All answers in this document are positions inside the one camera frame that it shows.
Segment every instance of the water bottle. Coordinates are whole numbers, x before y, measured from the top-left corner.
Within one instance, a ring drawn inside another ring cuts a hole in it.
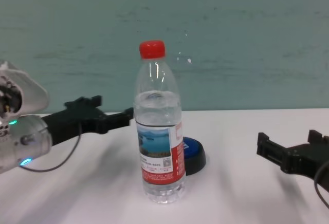
[[[142,67],[134,100],[143,187],[157,203],[178,200],[185,189],[181,106],[162,41],[139,46]]]

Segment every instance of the wire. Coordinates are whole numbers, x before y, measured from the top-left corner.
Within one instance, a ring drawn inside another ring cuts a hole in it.
[[[327,161],[324,165],[322,165],[318,171],[316,172],[315,176],[314,176],[314,188],[315,191],[317,192],[319,198],[321,199],[321,201],[324,203],[324,205],[329,209],[329,203],[327,203],[326,200],[324,200],[323,196],[321,195],[319,188],[318,188],[318,182],[319,182],[319,178],[321,177],[322,173],[324,172],[324,170],[329,166],[329,161]]]
[[[58,169],[59,167],[61,167],[62,165],[64,165],[65,162],[67,162],[67,160],[71,157],[71,155],[73,154],[73,152],[76,150],[80,140],[81,140],[81,136],[82,136],[82,127],[81,127],[81,124],[79,123],[79,136],[78,136],[78,139],[73,147],[73,149],[71,150],[70,154],[68,154],[68,156],[65,158],[64,161],[62,161],[60,164],[58,164],[57,166],[55,167],[52,167],[50,169],[41,169],[41,170],[38,170],[38,169],[30,169],[29,167],[25,167],[25,166],[20,166],[22,169],[25,169],[27,171],[31,171],[31,172],[35,172],[35,173],[45,173],[45,172],[50,172],[50,171],[53,171],[55,169]]]

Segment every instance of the bottle neck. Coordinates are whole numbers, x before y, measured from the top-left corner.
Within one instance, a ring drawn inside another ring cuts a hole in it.
[[[161,58],[153,58],[153,59],[142,59],[142,61],[151,63],[151,62],[159,62],[159,61],[165,61],[165,57],[161,57]]]

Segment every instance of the red and white label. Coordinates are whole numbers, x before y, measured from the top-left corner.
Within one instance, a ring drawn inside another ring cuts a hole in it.
[[[142,175],[152,184],[170,184],[185,173],[181,123],[170,127],[137,124]]]

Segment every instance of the blue cap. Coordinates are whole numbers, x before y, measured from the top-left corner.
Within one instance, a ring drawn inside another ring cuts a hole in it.
[[[186,175],[199,172],[206,165],[206,155],[202,144],[188,137],[183,137]]]

